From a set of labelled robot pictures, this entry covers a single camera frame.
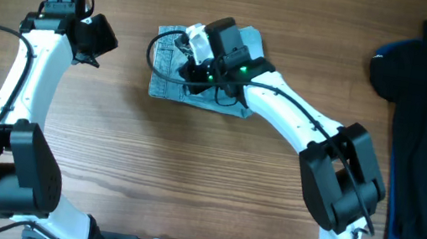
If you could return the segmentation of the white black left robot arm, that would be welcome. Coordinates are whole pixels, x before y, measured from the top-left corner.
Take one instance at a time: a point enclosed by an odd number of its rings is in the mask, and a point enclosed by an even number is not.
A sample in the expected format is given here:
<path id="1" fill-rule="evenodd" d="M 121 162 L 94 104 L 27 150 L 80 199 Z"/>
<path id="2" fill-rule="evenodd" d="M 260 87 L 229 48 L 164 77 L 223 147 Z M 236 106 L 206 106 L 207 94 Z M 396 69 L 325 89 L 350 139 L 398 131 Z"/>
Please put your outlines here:
<path id="1" fill-rule="evenodd" d="M 97 65 L 117 39 L 94 0 L 42 0 L 14 31 L 18 53 L 0 89 L 0 218 L 38 239 L 105 239 L 94 218 L 62 192 L 60 167 L 44 136 L 62 75 Z"/>

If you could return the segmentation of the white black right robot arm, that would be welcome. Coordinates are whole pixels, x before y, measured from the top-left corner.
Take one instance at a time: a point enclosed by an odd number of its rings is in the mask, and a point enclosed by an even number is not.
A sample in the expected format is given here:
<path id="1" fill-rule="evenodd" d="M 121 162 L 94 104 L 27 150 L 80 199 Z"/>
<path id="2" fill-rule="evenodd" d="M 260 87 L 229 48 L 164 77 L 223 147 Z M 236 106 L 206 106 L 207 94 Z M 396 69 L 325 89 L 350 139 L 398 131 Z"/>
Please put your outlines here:
<path id="1" fill-rule="evenodd" d="M 366 128 L 344 127 L 295 94 L 273 64 L 251 53 L 233 18 L 191 25 L 180 42 L 191 52 L 179 71 L 189 91 L 222 89 L 269 122 L 298 153 L 302 195 L 319 239 L 374 233 L 371 216 L 385 188 Z"/>

